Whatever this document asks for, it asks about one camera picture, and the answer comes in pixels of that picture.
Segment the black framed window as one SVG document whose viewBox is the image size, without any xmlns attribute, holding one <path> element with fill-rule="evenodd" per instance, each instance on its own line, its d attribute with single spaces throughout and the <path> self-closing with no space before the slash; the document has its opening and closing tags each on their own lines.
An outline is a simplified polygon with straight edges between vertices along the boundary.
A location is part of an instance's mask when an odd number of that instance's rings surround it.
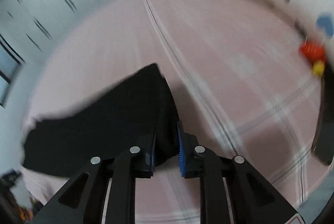
<svg viewBox="0 0 334 224">
<path fill-rule="evenodd" d="M 1 35 L 1 107 L 5 107 L 11 87 L 25 60 Z"/>
</svg>

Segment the pink plaid bed sheet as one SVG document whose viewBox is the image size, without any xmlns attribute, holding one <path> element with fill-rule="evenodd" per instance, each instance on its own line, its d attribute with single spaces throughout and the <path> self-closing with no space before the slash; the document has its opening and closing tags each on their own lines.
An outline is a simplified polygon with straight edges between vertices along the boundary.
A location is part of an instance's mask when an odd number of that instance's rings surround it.
<svg viewBox="0 0 334 224">
<path fill-rule="evenodd" d="M 311 153 L 321 84 L 300 42 L 255 0 L 111 0 L 46 61 L 24 128 L 74 114 L 157 63 L 184 129 L 216 153 L 243 155 L 312 223 L 333 183 Z"/>
</svg>

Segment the red yellow toy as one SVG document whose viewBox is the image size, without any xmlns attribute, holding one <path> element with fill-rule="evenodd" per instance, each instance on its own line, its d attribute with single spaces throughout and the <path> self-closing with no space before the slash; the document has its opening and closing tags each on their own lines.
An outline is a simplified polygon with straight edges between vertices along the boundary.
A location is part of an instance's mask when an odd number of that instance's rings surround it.
<svg viewBox="0 0 334 224">
<path fill-rule="evenodd" d="M 313 40 L 305 40 L 300 46 L 299 52 L 311 64 L 312 74 L 318 78 L 322 78 L 327 60 L 323 45 Z"/>
</svg>

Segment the black pants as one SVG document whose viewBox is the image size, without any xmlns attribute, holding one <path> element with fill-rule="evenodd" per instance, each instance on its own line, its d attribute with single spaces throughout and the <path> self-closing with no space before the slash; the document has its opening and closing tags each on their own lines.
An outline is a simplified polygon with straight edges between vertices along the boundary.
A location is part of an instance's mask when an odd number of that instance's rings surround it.
<svg viewBox="0 0 334 224">
<path fill-rule="evenodd" d="M 179 116 L 166 79 L 153 63 L 70 116 L 36 122 L 23 144 L 22 167 L 69 178 L 93 157 L 115 158 L 147 147 L 159 166 L 179 152 Z"/>
</svg>

